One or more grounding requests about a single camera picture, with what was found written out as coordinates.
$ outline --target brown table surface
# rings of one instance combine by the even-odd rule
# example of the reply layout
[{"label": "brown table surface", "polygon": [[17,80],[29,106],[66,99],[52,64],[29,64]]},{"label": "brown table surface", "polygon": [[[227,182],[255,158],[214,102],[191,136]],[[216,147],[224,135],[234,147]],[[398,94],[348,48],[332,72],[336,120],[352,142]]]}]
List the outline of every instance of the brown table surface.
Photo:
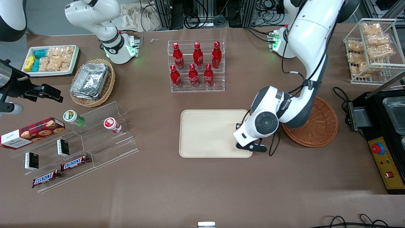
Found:
[{"label": "brown table surface", "polygon": [[[113,65],[117,79],[107,103],[117,101],[139,152],[44,194],[30,188],[22,162],[12,150],[0,150],[0,224],[2,227],[310,227],[330,222],[329,215],[359,222],[357,214],[405,226],[405,196],[387,195],[367,143],[344,123],[342,101],[332,87],[351,99],[376,86],[349,83],[342,40],[354,24],[339,24],[328,50],[329,63],[318,96],[339,118],[336,138],[322,148],[305,148],[281,130],[273,157],[254,153],[248,159],[185,159],[179,155],[180,114],[186,109],[248,109],[267,85],[289,91],[298,75],[281,71],[281,58],[265,42],[243,29],[204,29],[145,33],[139,57]],[[151,38],[160,39],[150,43]],[[174,94],[170,91],[167,41],[226,39],[226,90]],[[76,44],[79,65],[106,58],[94,35],[28,35],[28,46]],[[297,58],[285,69],[305,72]],[[72,77],[33,79],[62,91],[63,103],[10,99],[20,115],[3,115],[0,133],[64,111],[92,110],[69,96]],[[270,139],[263,141],[270,144]]]}]

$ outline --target coca-cola bottle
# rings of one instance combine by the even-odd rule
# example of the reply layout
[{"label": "coca-cola bottle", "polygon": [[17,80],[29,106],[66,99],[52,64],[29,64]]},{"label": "coca-cola bottle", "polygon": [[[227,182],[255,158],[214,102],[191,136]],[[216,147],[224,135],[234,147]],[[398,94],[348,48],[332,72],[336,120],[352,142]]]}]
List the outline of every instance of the coca-cola bottle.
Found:
[{"label": "coca-cola bottle", "polygon": [[177,71],[175,65],[171,65],[170,70],[170,79],[173,82],[173,87],[175,89],[180,89],[181,87],[183,87],[183,84],[181,83],[180,73]]},{"label": "coca-cola bottle", "polygon": [[193,58],[194,58],[194,64],[196,66],[196,69],[201,70],[203,68],[204,61],[203,61],[203,52],[200,49],[199,42],[194,43]]},{"label": "coca-cola bottle", "polygon": [[183,53],[180,51],[178,43],[173,44],[173,59],[175,60],[177,69],[184,69]]},{"label": "coca-cola bottle", "polygon": [[205,65],[204,83],[208,88],[214,85],[214,72],[211,69],[210,63],[207,63],[207,65]]},{"label": "coca-cola bottle", "polygon": [[212,67],[218,69],[220,67],[222,52],[220,50],[220,43],[215,41],[214,50],[212,51]]},{"label": "coca-cola bottle", "polygon": [[198,88],[200,86],[200,82],[198,81],[198,72],[196,71],[196,66],[194,64],[190,64],[188,77],[190,78],[191,87]]}]

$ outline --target wire rack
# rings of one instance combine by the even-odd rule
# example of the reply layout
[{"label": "wire rack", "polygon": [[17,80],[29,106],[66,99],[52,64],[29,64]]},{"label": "wire rack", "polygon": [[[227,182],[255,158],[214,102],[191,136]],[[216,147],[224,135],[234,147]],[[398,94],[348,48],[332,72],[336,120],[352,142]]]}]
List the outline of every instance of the wire rack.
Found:
[{"label": "wire rack", "polygon": [[[367,50],[370,46],[364,42],[363,30],[360,28],[363,23],[379,23],[383,33],[388,33],[393,41],[396,53],[393,56],[381,59],[370,59],[367,52],[364,52],[367,67],[359,72],[357,75],[351,75],[350,82],[353,84],[368,84],[368,85],[383,85],[394,77],[405,71],[405,58],[400,46],[400,41],[398,39],[398,34],[395,28],[396,19],[373,19],[373,18],[363,18],[356,26],[349,32],[349,34],[344,38],[343,42],[346,47],[346,54],[349,54],[348,43],[350,40],[360,41],[363,44],[364,50]],[[374,70],[379,71],[377,73],[371,73],[369,77],[362,77],[366,71]]]}]

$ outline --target wire basket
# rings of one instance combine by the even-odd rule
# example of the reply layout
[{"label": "wire basket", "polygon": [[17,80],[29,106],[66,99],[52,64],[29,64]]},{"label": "wire basket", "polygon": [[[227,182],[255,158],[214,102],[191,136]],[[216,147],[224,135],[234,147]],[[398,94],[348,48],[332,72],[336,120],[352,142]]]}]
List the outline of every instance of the wire basket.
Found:
[{"label": "wire basket", "polygon": [[[355,54],[364,54],[365,62],[362,63],[362,71],[351,72],[350,82],[353,84],[369,84],[369,85],[383,85],[387,81],[393,79],[394,77],[400,75],[405,71],[405,58],[400,46],[400,41],[398,39],[398,34],[395,28],[396,19],[372,19],[372,18],[363,18],[361,19],[356,26],[349,32],[349,34],[344,38],[343,42],[346,47],[346,54],[355,53]],[[388,34],[390,39],[393,41],[390,45],[396,52],[394,55],[379,58],[371,59],[367,53],[367,49],[372,46],[365,42],[365,35],[363,34],[363,29],[361,26],[366,24],[376,24],[378,23],[381,26],[381,32]],[[353,52],[349,49],[350,41],[360,41],[363,45],[362,52]],[[359,65],[353,64],[348,61],[349,69],[353,67],[358,67]]]},{"label": "wire basket", "polygon": [[[93,59],[88,61],[87,63],[95,63],[95,64],[104,64],[108,66],[109,71],[107,75],[107,79],[105,81],[103,90],[101,92],[100,98],[97,100],[90,100],[90,99],[83,99],[83,98],[78,98],[73,96],[72,93],[70,93],[70,97],[72,98],[73,102],[75,102],[78,105],[83,105],[85,107],[96,107],[104,103],[108,97],[110,96],[111,92],[113,91],[114,83],[115,83],[115,72],[113,69],[113,66],[111,63],[109,63],[107,60],[104,59]],[[76,81],[77,75],[79,74],[80,70],[83,68],[84,64],[80,67],[80,69],[76,72],[75,77],[73,78],[72,85]]]}]

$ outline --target cookie box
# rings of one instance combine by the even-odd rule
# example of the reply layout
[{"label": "cookie box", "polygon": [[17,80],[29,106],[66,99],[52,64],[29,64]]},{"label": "cookie box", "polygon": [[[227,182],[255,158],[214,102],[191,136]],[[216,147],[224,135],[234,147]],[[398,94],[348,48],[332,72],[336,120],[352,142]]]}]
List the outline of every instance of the cookie box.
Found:
[{"label": "cookie box", "polygon": [[4,134],[0,146],[16,150],[65,130],[65,124],[53,117]]}]

